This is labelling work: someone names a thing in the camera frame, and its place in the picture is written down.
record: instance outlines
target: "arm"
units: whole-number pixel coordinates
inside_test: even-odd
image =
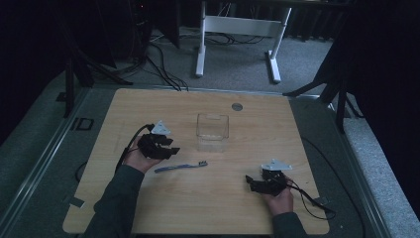
[[[135,146],[117,170],[101,199],[83,237],[129,237],[137,198],[145,173],[160,160],[147,159]]]
[[[296,213],[293,212],[293,194],[290,187],[279,195],[262,194],[269,211],[272,214],[272,226],[275,238],[308,237]]]

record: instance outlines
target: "dark sleeve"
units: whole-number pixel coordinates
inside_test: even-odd
[[[132,167],[121,166],[96,202],[83,237],[129,237],[144,177]]]
[[[272,218],[272,226],[274,228],[274,238],[308,237],[299,217],[294,212],[274,216]]]

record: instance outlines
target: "table surface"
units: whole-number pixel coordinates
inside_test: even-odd
[[[241,103],[242,111],[232,104]],[[199,113],[229,116],[229,138],[223,153],[197,150]],[[63,229],[83,233],[93,205],[111,180],[115,166],[134,133],[162,120],[171,131],[177,155],[154,169],[180,164],[208,166],[155,174],[143,181],[133,233],[271,234],[271,216],[261,196],[251,192],[245,175],[261,180],[261,164],[279,159],[293,166],[284,173],[312,197],[318,190],[310,170],[288,99],[277,95],[168,90],[117,90],[86,165]],[[309,234],[325,234],[328,222],[312,217],[293,191],[295,212]],[[325,213],[307,204],[317,216]]]

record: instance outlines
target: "white stand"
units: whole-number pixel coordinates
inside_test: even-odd
[[[286,11],[281,22],[206,16],[206,2],[203,1],[201,3],[201,43],[198,50],[197,69],[195,74],[199,77],[203,76],[204,59],[206,55],[206,46],[204,45],[206,32],[273,37],[275,38],[275,43],[272,51],[268,51],[268,61],[271,67],[272,79],[274,82],[281,82],[275,57],[277,56],[284,30],[286,29],[291,8],[286,8]]]

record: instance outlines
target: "clear plastic box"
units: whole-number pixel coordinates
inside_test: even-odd
[[[198,114],[198,151],[224,152],[229,138],[229,116]]]

